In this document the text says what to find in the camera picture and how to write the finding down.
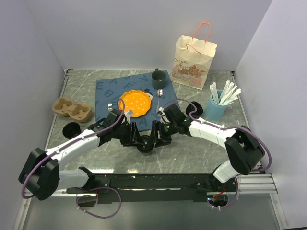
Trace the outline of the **brown cardboard cup carrier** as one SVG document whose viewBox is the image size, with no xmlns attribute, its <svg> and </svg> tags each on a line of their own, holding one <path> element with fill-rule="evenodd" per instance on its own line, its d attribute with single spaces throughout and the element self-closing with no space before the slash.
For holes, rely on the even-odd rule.
<svg viewBox="0 0 307 230">
<path fill-rule="evenodd" d="M 71 98 L 60 97 L 52 106 L 53 111 L 60 116 L 70 117 L 76 122 L 86 122 L 91 114 L 92 109 L 90 105 L 84 103 L 75 103 Z"/>
</svg>

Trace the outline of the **cream paper gift bag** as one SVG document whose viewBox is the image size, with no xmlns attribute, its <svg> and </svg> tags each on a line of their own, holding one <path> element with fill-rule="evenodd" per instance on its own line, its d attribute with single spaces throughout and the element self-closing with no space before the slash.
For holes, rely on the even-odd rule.
<svg viewBox="0 0 307 230">
<path fill-rule="evenodd" d="M 176 42 L 171 81 L 201 90 L 216 53 L 217 44 L 209 42 L 212 30 L 204 40 L 181 36 Z"/>
</svg>

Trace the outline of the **dark translucent coffee cup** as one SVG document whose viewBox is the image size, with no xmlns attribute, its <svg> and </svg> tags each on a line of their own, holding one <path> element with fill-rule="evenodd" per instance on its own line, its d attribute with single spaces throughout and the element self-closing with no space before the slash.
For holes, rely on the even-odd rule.
<svg viewBox="0 0 307 230">
<path fill-rule="evenodd" d="M 152 151 L 153 151 L 152 149 L 142 149 L 141 154 L 143 156 L 150 156 L 152 154 Z"/>
</svg>

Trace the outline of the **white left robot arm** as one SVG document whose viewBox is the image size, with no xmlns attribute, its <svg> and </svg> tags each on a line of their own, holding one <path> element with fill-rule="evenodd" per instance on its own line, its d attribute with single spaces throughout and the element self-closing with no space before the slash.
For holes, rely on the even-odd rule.
<svg viewBox="0 0 307 230">
<path fill-rule="evenodd" d="M 113 110 L 106 118 L 91 124 L 65 143 L 46 150 L 36 148 L 31 151 L 18 178 L 22 184 L 22 197 L 29 199 L 35 196 L 45 200 L 57 190 L 73 187 L 85 193 L 91 192 L 95 187 L 95 174 L 85 167 L 67 171 L 66 165 L 113 138 L 129 140 L 124 135 L 132 134 L 132 115 L 132 110 Z"/>
</svg>

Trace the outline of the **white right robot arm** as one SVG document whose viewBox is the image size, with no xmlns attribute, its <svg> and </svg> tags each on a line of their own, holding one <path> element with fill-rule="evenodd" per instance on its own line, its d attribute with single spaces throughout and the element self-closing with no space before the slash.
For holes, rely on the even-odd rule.
<svg viewBox="0 0 307 230">
<path fill-rule="evenodd" d="M 260 141 L 244 126 L 225 127 L 202 118 L 185 116 L 179 107 L 172 104 L 157 111 L 160 121 L 154 121 L 153 137 L 148 144 L 156 147 L 171 143 L 172 135 L 180 133 L 201 138 L 224 148 L 228 160 L 219 165 L 210 178 L 210 187 L 221 191 L 226 182 L 239 175 L 248 175 L 264 157 L 265 151 Z"/>
</svg>

